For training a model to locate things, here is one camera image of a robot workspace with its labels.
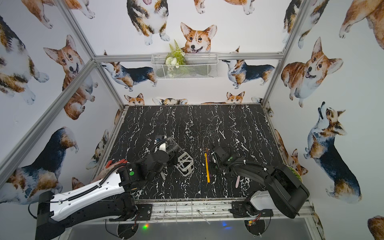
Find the tricolor corgi illustration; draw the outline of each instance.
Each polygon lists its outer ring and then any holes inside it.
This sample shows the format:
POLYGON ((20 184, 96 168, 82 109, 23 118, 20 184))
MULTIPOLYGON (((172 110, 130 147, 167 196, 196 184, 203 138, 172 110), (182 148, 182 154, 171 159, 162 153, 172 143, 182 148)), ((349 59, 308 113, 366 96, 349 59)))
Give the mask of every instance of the tricolor corgi illustration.
POLYGON ((376 41, 384 49, 384 0, 354 0, 340 28, 339 36, 345 38, 351 26, 367 18, 368 27, 373 30, 376 41))
POLYGON ((128 95, 124 95, 125 99, 128 100, 128 106, 144 106, 144 97, 143 94, 140 93, 136 98, 132 98, 128 95))
POLYGON ((184 23, 180 24, 181 31, 187 42, 181 48, 185 53, 209 53, 211 40, 217 32, 217 26, 211 25, 204 31, 193 30, 184 23))
POLYGON ((72 190, 84 187, 84 183, 80 182, 77 178, 72 177, 72 190))
POLYGON ((54 132, 43 151, 28 166, 18 167, 0 189, 0 203, 30 204, 39 200, 43 192, 63 189, 58 179, 66 150, 79 151, 73 132, 62 127, 54 132))
POLYGON ((376 216, 368 219, 368 229, 375 240, 384 240, 384 217, 376 216))
MULTIPOLYGON (((44 24, 44 26, 47 28, 53 27, 44 13, 44 4, 55 6, 53 0, 22 0, 22 2, 28 10, 35 15, 42 24, 44 24)), ((65 2, 70 9, 78 9, 90 19, 95 17, 95 13, 88 8, 89 0, 65 0, 65 2)))
POLYGON ((242 103, 244 95, 245 95, 245 91, 240 93, 239 95, 232 95, 230 92, 227 92, 227 100, 225 102, 220 102, 220 103, 208 102, 208 103, 202 103, 202 104, 242 103))
POLYGON ((300 176, 307 174, 308 170, 305 167, 300 165, 299 160, 297 158, 297 148, 293 151, 292 155, 289 156, 287 150, 285 149, 283 139, 281 138, 280 133, 276 129, 275 129, 275 134, 279 141, 278 142, 279 150, 284 154, 285 158, 288 161, 287 165, 290 167, 293 167, 300 174, 300 176))
POLYGON ((28 81, 34 77, 40 83, 45 83, 49 77, 36 69, 24 43, 1 16, 0 39, 0 91, 10 98, 20 93, 24 101, 31 105, 36 96, 29 89, 28 81))
POLYGON ((153 68, 125 68, 120 62, 101 63, 101 65, 109 72, 115 82, 129 88, 130 92, 133 91, 134 85, 147 80, 153 82, 153 87, 157 84, 153 68))
POLYGON ((247 65, 245 60, 222 60, 228 65, 228 78, 234 82, 235 89, 240 87, 240 84, 246 83, 252 80, 261 78, 263 82, 260 85, 264 85, 268 82, 272 76, 275 67, 272 65, 247 65))
MULTIPOLYGON (((205 12, 205 0, 194 0, 195 1, 195 7, 198 13, 203 14, 205 12)), ((251 14, 255 8, 252 6, 253 2, 255 0, 224 0, 227 3, 230 3, 232 5, 241 5, 243 6, 244 13, 245 14, 251 14)))
POLYGON ((152 101, 155 105, 186 105, 188 103, 187 99, 174 99, 174 98, 152 98, 152 101))
POLYGON ((320 86, 328 74, 336 72, 342 65, 341 58, 329 59, 325 56, 319 37, 313 47, 311 59, 307 63, 287 64, 281 73, 281 79, 291 89, 289 98, 299 98, 299 105, 303 107, 303 100, 320 86))
POLYGON ((334 181, 333 192, 326 189, 329 196, 347 203, 356 203, 361 200, 359 182, 334 146, 337 134, 347 134, 338 120, 345 110, 336 111, 326 107, 323 102, 318 112, 319 121, 308 135, 308 148, 305 149, 304 157, 313 158, 334 181))
POLYGON ((97 164, 100 160, 100 157, 104 152, 105 146, 107 145, 108 139, 109 139, 109 132, 108 132, 108 129, 106 129, 104 131, 103 137, 101 138, 101 141, 99 142, 99 144, 97 145, 97 147, 95 149, 95 154, 91 158, 91 162, 86 167, 87 169, 92 169, 92 168, 95 168, 97 166, 97 164))
MULTIPOLYGON (((66 45, 62 49, 56 50, 44 48, 47 55, 55 62, 63 66, 65 78, 63 90, 77 76, 80 69, 83 68, 84 62, 80 55, 76 52, 76 45, 71 35, 67 35, 66 45)), ((93 88, 96 88, 98 83, 94 83, 91 76, 88 76, 83 84, 77 89, 76 93, 71 97, 68 103, 64 106, 64 110, 68 117, 76 120, 85 110, 87 100, 93 102, 95 96, 92 96, 93 88)))
POLYGON ((163 41, 169 41, 166 35, 168 18, 167 0, 128 0, 128 15, 140 35, 144 35, 144 43, 151 45, 152 35, 160 34, 163 41))
POLYGON ((319 21, 328 2, 329 0, 312 0, 310 14, 305 19, 304 24, 300 30, 300 39, 298 42, 299 48, 303 48, 305 36, 311 31, 311 29, 319 21))

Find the corgi paw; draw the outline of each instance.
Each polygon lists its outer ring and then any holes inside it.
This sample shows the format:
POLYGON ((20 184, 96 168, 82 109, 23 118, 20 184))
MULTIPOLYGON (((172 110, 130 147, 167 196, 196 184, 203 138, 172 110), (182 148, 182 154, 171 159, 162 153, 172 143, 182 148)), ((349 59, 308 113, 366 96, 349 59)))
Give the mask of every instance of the corgi paw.
POLYGON ((163 41, 169 41, 170 40, 170 37, 168 35, 166 35, 166 34, 164 34, 163 36, 160 35, 160 38, 163 41))
POLYGON ((40 82, 40 83, 45 83, 46 81, 49 80, 49 76, 45 73, 40 73, 40 76, 37 78, 37 80, 40 82))

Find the cable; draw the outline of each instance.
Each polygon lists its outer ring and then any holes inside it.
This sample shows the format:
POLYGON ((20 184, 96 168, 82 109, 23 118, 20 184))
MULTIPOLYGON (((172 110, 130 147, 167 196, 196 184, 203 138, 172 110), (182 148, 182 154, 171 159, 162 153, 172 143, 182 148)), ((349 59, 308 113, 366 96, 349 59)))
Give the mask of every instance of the cable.
POLYGON ((37 219, 37 217, 35 217, 35 216, 31 213, 31 210, 29 210, 29 207, 30 207, 31 204, 32 204, 32 203, 30 203, 30 204, 28 205, 28 212, 29 212, 29 214, 31 214, 31 216, 32 216, 34 219, 37 219))

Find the wire basket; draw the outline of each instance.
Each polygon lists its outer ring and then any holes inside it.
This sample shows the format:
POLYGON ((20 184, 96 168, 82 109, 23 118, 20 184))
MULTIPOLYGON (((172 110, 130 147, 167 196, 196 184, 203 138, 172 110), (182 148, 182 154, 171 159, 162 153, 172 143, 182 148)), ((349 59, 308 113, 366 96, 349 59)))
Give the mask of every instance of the wire basket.
POLYGON ((178 68, 174 65, 165 65, 167 53, 152 54, 151 64, 156 79, 196 79, 217 77, 217 53, 187 53, 186 65, 178 68))

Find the corgi wallpaper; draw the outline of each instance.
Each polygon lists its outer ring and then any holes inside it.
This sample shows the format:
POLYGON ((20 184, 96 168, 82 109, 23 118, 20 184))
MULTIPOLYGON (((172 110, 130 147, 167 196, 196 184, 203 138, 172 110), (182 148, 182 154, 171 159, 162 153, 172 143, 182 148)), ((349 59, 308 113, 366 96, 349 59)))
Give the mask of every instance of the corgi wallpaper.
POLYGON ((322 238, 383 239, 383 1, 311 4, 269 98, 271 121, 288 165, 302 170, 322 238))

